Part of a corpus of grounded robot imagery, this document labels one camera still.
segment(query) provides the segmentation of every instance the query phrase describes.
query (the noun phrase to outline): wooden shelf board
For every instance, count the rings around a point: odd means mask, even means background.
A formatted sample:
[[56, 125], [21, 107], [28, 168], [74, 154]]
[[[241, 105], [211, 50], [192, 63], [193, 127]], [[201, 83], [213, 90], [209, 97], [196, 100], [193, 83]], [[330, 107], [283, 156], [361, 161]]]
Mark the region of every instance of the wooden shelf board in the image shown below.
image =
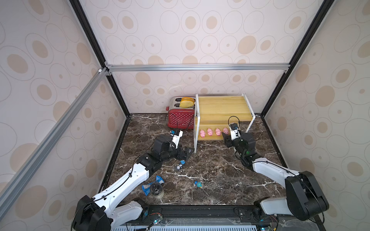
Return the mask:
[[226, 121], [237, 116], [240, 121], [251, 121], [252, 114], [242, 96], [201, 96], [199, 115], [202, 121]]
[[220, 135], [220, 136], [217, 136], [215, 133], [213, 134], [213, 136], [209, 136], [206, 134], [205, 137], [201, 137], [199, 134], [198, 134], [198, 141], [200, 140], [223, 140], [223, 136]]

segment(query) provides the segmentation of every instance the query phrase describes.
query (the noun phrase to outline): dark marble surface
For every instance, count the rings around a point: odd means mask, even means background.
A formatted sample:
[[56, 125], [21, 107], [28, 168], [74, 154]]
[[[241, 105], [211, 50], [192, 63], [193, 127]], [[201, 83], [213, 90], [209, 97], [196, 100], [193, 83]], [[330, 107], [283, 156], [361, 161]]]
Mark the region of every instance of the dark marble surface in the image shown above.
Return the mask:
[[[164, 119], [165, 114], [133, 114], [108, 185], [130, 169], [134, 158], [142, 154], [155, 137], [169, 133], [171, 129]], [[247, 125], [247, 122], [242, 123], [241, 128], [245, 130]], [[256, 118], [250, 132], [257, 140], [259, 155], [280, 164], [260, 118]], [[180, 143], [193, 147], [193, 130], [185, 130]], [[282, 186], [243, 167], [233, 149], [227, 148], [223, 141], [199, 141], [197, 153], [180, 172], [175, 172], [174, 166], [178, 162], [173, 159], [163, 163], [162, 168], [143, 183], [153, 182], [156, 175], [161, 176], [165, 181], [165, 194], [161, 200], [145, 196], [141, 184], [122, 203], [140, 197], [148, 204], [251, 205], [264, 197], [285, 196]], [[197, 188], [194, 181], [202, 182], [203, 187]]]

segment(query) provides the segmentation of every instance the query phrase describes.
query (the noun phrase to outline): wall panel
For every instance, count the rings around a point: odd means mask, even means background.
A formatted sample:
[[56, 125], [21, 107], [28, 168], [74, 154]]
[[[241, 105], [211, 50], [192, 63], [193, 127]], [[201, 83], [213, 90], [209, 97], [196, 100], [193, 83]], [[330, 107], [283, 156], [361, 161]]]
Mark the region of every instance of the wall panel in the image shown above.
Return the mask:
[[321, 2], [81, 0], [114, 65], [289, 62]]
[[336, 1], [266, 115], [287, 165], [316, 176], [327, 230], [370, 226], [369, 12]]
[[0, 192], [98, 66], [65, 1], [0, 1]]
[[241, 95], [262, 112], [283, 70], [114, 72], [131, 113], [166, 113], [175, 96]]
[[102, 80], [0, 222], [0, 230], [69, 230], [78, 200], [94, 196], [125, 116]]

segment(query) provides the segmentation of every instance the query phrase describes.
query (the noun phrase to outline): black cable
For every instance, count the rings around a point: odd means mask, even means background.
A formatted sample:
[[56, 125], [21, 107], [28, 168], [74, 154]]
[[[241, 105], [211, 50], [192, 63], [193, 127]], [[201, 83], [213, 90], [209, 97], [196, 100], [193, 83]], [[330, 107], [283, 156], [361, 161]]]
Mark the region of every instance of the black cable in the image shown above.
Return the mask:
[[171, 146], [171, 147], [173, 147], [173, 148], [176, 148], [176, 147], [174, 147], [172, 144], [171, 144], [171, 142], [170, 141], [168, 141], [168, 139], [166, 139], [165, 137], [163, 137], [168, 143], [169, 143], [169, 145]]
[[[289, 171], [289, 170], [287, 170], [287, 169], [285, 169], [285, 168], [283, 168], [282, 166], [280, 166], [280, 165], [278, 165], [278, 164], [275, 164], [275, 163], [272, 163], [272, 162], [268, 162], [268, 161], [256, 161], [256, 162], [253, 162], [253, 164], [254, 163], [258, 163], [258, 162], [263, 162], [263, 163], [267, 163], [267, 164], [272, 164], [272, 165], [275, 165], [275, 166], [277, 166], [277, 167], [279, 167], [279, 168], [281, 168], [281, 169], [284, 169], [287, 173], [290, 173], [290, 174], [292, 174], [294, 177], [296, 177], [300, 182], [302, 182], [305, 186], [306, 186], [306, 188], [310, 191], [310, 193], [313, 195], [313, 197], [315, 198], [315, 200], [316, 200], [316, 202], [317, 202], [317, 204], [319, 205], [319, 207], [320, 207], [320, 210], [321, 210], [321, 214], [323, 215], [323, 220], [321, 221], [321, 224], [324, 224], [324, 222], [325, 222], [325, 216], [324, 216], [324, 212], [323, 212], [323, 210], [322, 210], [322, 208], [321, 208], [321, 206], [320, 206], [320, 203], [319, 203], [319, 201], [317, 200], [317, 197], [315, 196], [315, 194], [312, 192], [312, 190], [308, 187], [308, 185], [304, 182], [304, 181], [302, 181], [296, 174], [294, 174], [294, 173], [292, 173], [291, 171]], [[315, 221], [313, 221], [313, 220], [311, 220], [310, 218], [309, 218], [309, 220], [310, 221], [312, 221], [312, 222], [314, 222], [314, 223], [316, 223], [316, 224], [320, 224], [320, 223], [317, 223], [317, 222], [315, 222]]]
[[[269, 215], [269, 216], [270, 216], [270, 218], [271, 218], [272, 223], [274, 223], [274, 221], [272, 220], [274, 217], [273, 217], [273, 216], [271, 216], [271, 215]], [[278, 228], [279, 222], [278, 222], [278, 220], [277, 220], [276, 218], [274, 218], [274, 219], [275, 219], [275, 221], [276, 221], [276, 227], [275, 227], [275, 228], [273, 228], [272, 230], [275, 230], [275, 231], [276, 231], [276, 229]]]
[[[148, 216], [147, 216], [147, 218], [144, 220], [144, 221], [146, 221], [147, 219], [148, 219], [148, 217], [149, 216], [151, 216], [151, 215], [154, 215], [154, 214], [158, 214], [158, 216], [159, 217], [162, 217], [162, 220], [163, 220], [163, 215], [162, 214], [160, 214], [160, 213], [152, 213], [152, 214], [149, 214]], [[141, 229], [138, 229], [138, 230], [136, 230], [136, 231], [145, 231], [145, 230], [149, 230], [153, 225], [156, 225], [156, 224], [158, 224], [158, 223], [160, 223], [162, 220], [160, 220], [159, 222], [157, 222], [157, 223], [151, 223], [148, 227], [146, 227], [146, 228], [141, 228]]]
[[76, 218], [76, 215], [77, 215], [77, 213], [78, 213], [78, 211], [80, 210], [80, 209], [82, 209], [82, 208], [84, 208], [86, 205], [89, 205], [89, 204], [92, 204], [92, 203], [94, 203], [94, 202], [97, 202], [97, 201], [99, 201], [99, 200], [101, 200], [101, 199], [103, 199], [103, 198], [106, 198], [107, 196], [109, 196], [110, 194], [112, 194], [114, 191], [116, 191], [117, 189], [119, 189], [124, 183], [126, 183], [126, 181], [130, 178], [130, 177], [132, 177], [132, 172], [133, 172], [133, 170], [134, 170], [134, 165], [135, 165], [135, 160], [138, 158], [138, 157], [140, 157], [141, 155], [143, 155], [152, 145], [154, 144], [154, 141], [153, 141], [153, 143], [142, 153], [142, 154], [140, 154], [139, 156], [137, 156], [135, 159], [134, 159], [134, 161], [132, 162], [132, 167], [131, 167], [131, 172], [128, 174], [128, 178], [120, 185], [120, 186], [118, 186], [116, 189], [114, 189], [113, 191], [111, 191], [110, 193], [108, 193], [107, 195], [104, 195], [104, 196], [102, 196], [101, 198], [99, 198], [99, 199], [97, 199], [97, 200], [93, 200], [93, 201], [91, 201], [91, 202], [88, 202], [88, 203], [86, 203], [86, 204], [84, 204], [83, 206], [81, 206], [77, 211], [76, 211], [76, 213], [74, 214], [74, 216], [73, 216], [73, 219], [72, 219], [72, 223], [71, 223], [71, 231], [72, 231], [72, 226], [73, 226], [73, 222], [74, 222], [74, 219]]
[[188, 126], [185, 128], [185, 130], [189, 128], [189, 126], [190, 126], [190, 124], [191, 124], [191, 121], [192, 121], [193, 119], [194, 119], [194, 116], [192, 116], [192, 117], [191, 117], [191, 119], [190, 119], [190, 121], [189, 121], [189, 124], [188, 124]]
[[166, 116], [164, 117], [164, 122], [166, 122], [166, 117], [167, 117], [169, 114], [175, 115], [175, 119], [176, 119], [176, 123], [177, 123], [177, 125], [176, 125], [176, 129], [177, 129], [177, 128], [178, 128], [178, 126], [179, 126], [179, 120], [177, 119], [176, 114], [174, 114], [174, 113], [170, 113], [170, 112], [167, 112]]
[[238, 119], [238, 130], [239, 130], [239, 128], [240, 128], [240, 120], [239, 120], [239, 118], [238, 117], [236, 117], [236, 116], [230, 116], [229, 117], [229, 119], [228, 119], [228, 125], [230, 126], [230, 118], [231, 117], [235, 117], [235, 118], [237, 118]]

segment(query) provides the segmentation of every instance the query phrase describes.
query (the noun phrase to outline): pink toy pig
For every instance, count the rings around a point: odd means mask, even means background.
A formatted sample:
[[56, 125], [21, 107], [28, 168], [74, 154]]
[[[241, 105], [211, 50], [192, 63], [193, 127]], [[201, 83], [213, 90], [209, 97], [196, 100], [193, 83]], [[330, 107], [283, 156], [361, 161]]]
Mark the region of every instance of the pink toy pig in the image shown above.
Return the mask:
[[229, 130], [227, 129], [227, 128], [223, 128], [223, 133], [225, 133], [226, 135], [228, 135], [229, 134]]
[[209, 136], [212, 136], [212, 135], [213, 135], [213, 131], [212, 131], [212, 129], [210, 129], [210, 128], [209, 128], [209, 129], [207, 129], [207, 133], [208, 133], [208, 135], [209, 135]]
[[215, 132], [216, 132], [216, 135], [218, 135], [218, 136], [221, 135], [221, 130], [220, 129], [216, 128]]
[[201, 137], [205, 137], [206, 136], [206, 132], [202, 129], [201, 132], [200, 132], [200, 135], [201, 135]]

